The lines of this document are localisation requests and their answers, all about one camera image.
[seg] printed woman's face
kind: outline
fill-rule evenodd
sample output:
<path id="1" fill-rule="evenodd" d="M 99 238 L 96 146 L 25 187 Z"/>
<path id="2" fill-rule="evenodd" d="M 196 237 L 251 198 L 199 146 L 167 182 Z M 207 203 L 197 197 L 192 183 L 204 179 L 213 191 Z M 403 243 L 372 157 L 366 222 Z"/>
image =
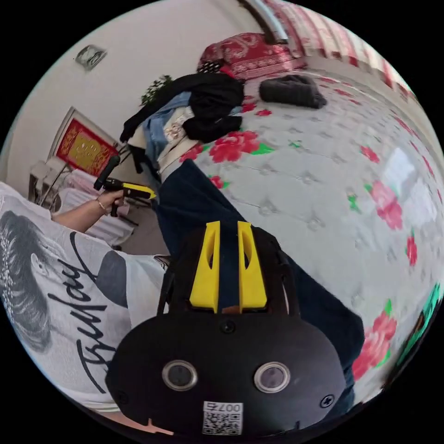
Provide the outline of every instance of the printed woman's face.
<path id="1" fill-rule="evenodd" d="M 65 252 L 60 245 L 51 239 L 43 237 L 41 241 L 46 260 L 42 261 L 35 253 L 32 253 L 32 273 L 44 294 L 51 292 L 56 294 L 55 290 L 59 290 L 64 281 L 63 265 L 60 260 L 65 259 Z"/>

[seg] person's arm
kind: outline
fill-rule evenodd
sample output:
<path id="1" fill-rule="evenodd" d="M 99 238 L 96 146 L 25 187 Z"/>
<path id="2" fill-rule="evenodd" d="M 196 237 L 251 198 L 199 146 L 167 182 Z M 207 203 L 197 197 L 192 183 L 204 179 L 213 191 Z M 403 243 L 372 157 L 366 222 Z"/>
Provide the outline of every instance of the person's arm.
<path id="1" fill-rule="evenodd" d="M 113 203 L 119 206 L 122 205 L 122 197 L 123 190 L 105 192 L 96 200 L 85 202 L 77 208 L 66 211 L 65 213 L 53 215 L 52 220 L 60 225 L 70 228 L 71 230 L 84 233 L 102 216 L 111 211 L 111 206 Z"/>

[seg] person's hand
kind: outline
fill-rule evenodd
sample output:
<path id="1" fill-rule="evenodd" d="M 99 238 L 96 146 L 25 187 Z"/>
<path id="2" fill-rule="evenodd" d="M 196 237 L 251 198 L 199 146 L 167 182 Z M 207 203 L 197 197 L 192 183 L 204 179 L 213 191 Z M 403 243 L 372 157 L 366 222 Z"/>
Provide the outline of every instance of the person's hand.
<path id="1" fill-rule="evenodd" d="M 105 191 L 97 198 L 97 200 L 106 208 L 106 211 L 110 213 L 112 204 L 116 204 L 118 207 L 124 204 L 123 190 Z"/>

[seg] yellow plastic part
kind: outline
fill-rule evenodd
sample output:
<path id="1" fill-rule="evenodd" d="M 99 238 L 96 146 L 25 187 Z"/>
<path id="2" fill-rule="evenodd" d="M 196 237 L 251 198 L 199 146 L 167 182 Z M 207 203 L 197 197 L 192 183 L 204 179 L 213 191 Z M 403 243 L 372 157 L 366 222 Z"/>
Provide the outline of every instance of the yellow plastic part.
<path id="1" fill-rule="evenodd" d="M 237 233 L 239 238 L 239 307 L 242 313 L 244 309 L 264 308 L 267 295 L 251 224 L 237 222 Z M 248 258 L 248 267 L 245 267 L 244 254 Z"/>
<path id="2" fill-rule="evenodd" d="M 220 245 L 221 223 L 207 223 L 190 303 L 195 308 L 212 308 L 214 313 L 217 313 L 219 303 Z"/>
<path id="3" fill-rule="evenodd" d="M 131 184 L 129 182 L 124 182 L 123 187 L 129 188 L 130 190 L 137 190 L 137 191 L 142 191 L 144 193 L 150 193 L 151 194 L 150 199 L 153 199 L 154 197 L 156 197 L 156 193 L 149 186 L 137 185 L 137 184 Z"/>

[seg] graphic t-shirt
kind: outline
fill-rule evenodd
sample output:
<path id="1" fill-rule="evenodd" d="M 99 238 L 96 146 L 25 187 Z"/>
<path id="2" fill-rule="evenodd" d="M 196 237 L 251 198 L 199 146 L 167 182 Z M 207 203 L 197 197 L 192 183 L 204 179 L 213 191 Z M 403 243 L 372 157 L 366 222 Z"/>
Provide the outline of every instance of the graphic t-shirt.
<path id="1" fill-rule="evenodd" d="M 51 220 L 0 183 L 0 293 L 23 346 L 62 392 L 117 410 L 107 364 L 131 328 L 156 315 L 164 267 Z"/>

